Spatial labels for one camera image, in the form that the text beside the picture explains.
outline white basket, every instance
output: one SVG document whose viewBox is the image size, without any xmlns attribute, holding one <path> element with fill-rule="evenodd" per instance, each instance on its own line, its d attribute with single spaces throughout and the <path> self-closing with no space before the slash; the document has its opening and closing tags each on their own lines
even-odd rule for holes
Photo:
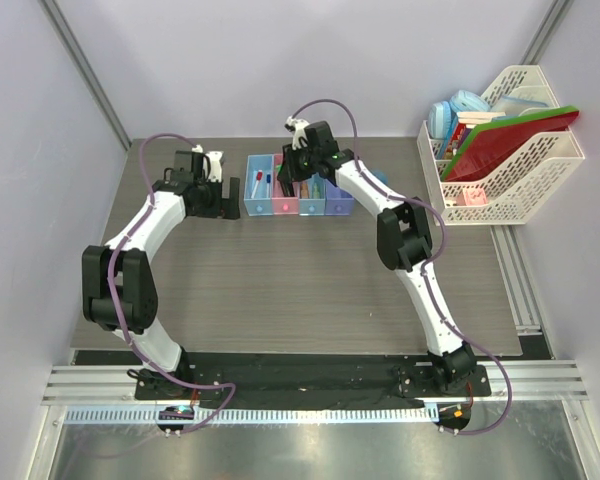
<svg viewBox="0 0 600 480">
<path fill-rule="evenodd" d="M 536 96 L 557 106 L 544 75 L 537 66 L 511 66 L 503 70 L 482 95 L 489 104 L 517 87 L 542 86 Z M 440 140 L 431 140 L 426 122 L 418 135 L 418 150 L 429 199 L 449 225 L 521 225 L 526 223 L 549 196 L 582 162 L 584 156 L 570 130 L 543 132 L 531 137 L 513 155 L 485 178 L 475 182 L 440 182 L 449 160 L 436 160 Z M 456 198 L 466 187 L 481 187 L 488 203 L 458 206 Z"/>
</svg>

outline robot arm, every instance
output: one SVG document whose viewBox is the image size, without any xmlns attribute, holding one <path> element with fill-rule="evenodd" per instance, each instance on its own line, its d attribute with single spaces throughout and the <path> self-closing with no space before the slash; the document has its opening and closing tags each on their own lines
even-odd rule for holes
<svg viewBox="0 0 600 480">
<path fill-rule="evenodd" d="M 129 335 L 147 358 L 183 381 L 192 380 L 189 361 L 184 349 L 169 337 L 156 317 L 158 296 L 150 263 L 171 230 L 186 217 L 240 217 L 240 180 L 230 179 L 229 198 L 222 198 L 222 186 L 222 152 L 204 153 L 200 146 L 176 152 L 174 167 L 167 169 L 165 178 L 153 185 L 153 202 L 148 196 L 117 236 L 105 246 L 87 247 L 82 255 L 84 316 L 124 340 L 107 286 L 106 270 L 113 250 L 125 236 L 130 237 L 122 247 L 115 269 Z M 151 216 L 131 235 L 131 229 L 149 208 L 153 208 Z"/>
<path fill-rule="evenodd" d="M 475 371 L 476 359 L 471 347 L 441 321 L 434 306 L 433 298 L 446 321 L 457 328 L 433 265 L 425 263 L 431 257 L 432 240 L 424 209 L 396 200 L 402 196 L 377 180 L 361 161 L 356 164 L 351 150 L 339 149 L 326 122 L 308 124 L 289 118 L 285 126 L 294 135 L 293 142 L 283 147 L 278 181 L 291 184 L 317 173 L 352 195 L 377 219 L 378 255 L 387 268 L 396 272 L 409 292 L 425 331 L 436 383 L 443 391 L 463 386 Z M 432 295 L 422 276 L 423 267 Z"/>
</svg>

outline wall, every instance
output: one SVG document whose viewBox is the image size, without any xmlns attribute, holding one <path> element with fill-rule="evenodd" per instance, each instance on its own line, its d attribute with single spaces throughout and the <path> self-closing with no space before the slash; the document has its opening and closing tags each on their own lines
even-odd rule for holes
<svg viewBox="0 0 600 480">
<path fill-rule="evenodd" d="M 586 160 L 518 230 L 560 357 L 575 358 L 600 418 L 600 0 L 574 2 L 541 65 Z"/>
<path fill-rule="evenodd" d="M 0 480 L 24 478 L 123 159 L 37 2 L 0 2 Z"/>
<path fill-rule="evenodd" d="M 417 134 L 433 101 L 522 58 L 551 0 L 59 0 L 131 137 L 285 136 L 349 105 L 362 135 Z M 327 107 L 309 118 L 346 117 Z"/>
</svg>

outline pink box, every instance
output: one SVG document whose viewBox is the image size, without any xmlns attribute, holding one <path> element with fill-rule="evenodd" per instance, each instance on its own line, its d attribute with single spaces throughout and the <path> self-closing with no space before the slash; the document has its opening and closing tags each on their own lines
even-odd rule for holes
<svg viewBox="0 0 600 480">
<path fill-rule="evenodd" d="M 273 156 L 273 195 L 271 201 L 273 202 L 273 214 L 274 215 L 297 215 L 298 214 L 298 196 L 285 197 L 282 194 L 282 187 L 280 182 L 277 180 L 278 171 L 276 167 L 282 165 L 282 154 L 278 153 Z M 298 192 L 298 185 L 293 184 L 293 188 Z"/>
<path fill-rule="evenodd" d="M 487 194 L 484 188 L 481 187 L 466 187 L 462 189 L 462 193 L 458 195 L 456 203 L 459 206 L 476 206 L 487 204 Z"/>
</svg>

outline gray floor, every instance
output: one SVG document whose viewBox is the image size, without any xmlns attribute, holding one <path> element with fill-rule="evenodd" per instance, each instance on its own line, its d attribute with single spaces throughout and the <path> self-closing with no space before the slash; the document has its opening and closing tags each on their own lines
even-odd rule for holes
<svg viewBox="0 0 600 480">
<path fill-rule="evenodd" d="M 287 139 L 210 139 L 224 150 L 224 174 L 244 178 L 248 154 L 275 153 Z M 107 225 L 117 234 L 146 197 L 129 155 Z M 160 178 L 177 141 L 148 150 L 148 171 Z M 383 170 L 400 193 L 427 198 L 413 139 L 362 139 L 369 168 Z M 351 217 L 188 218 L 167 238 L 153 263 L 158 316 L 185 348 L 218 352 L 426 352 L 416 312 L 395 274 L 375 250 L 375 219 L 356 205 Z M 434 248 L 439 232 L 432 226 Z M 437 276 L 460 328 L 496 354 L 516 355 L 513 324 L 488 227 L 450 228 Z M 122 342 L 81 320 L 75 348 L 122 348 Z"/>
<path fill-rule="evenodd" d="M 468 428 L 492 423 L 501 411 L 502 405 L 476 404 Z M 233 426 L 154 438 L 121 454 L 157 431 L 65 426 L 49 478 L 586 479 L 561 402 L 514 402 L 500 427 L 475 437 L 440 434 L 429 423 Z M 119 456 L 98 460 L 89 452 Z"/>
</svg>

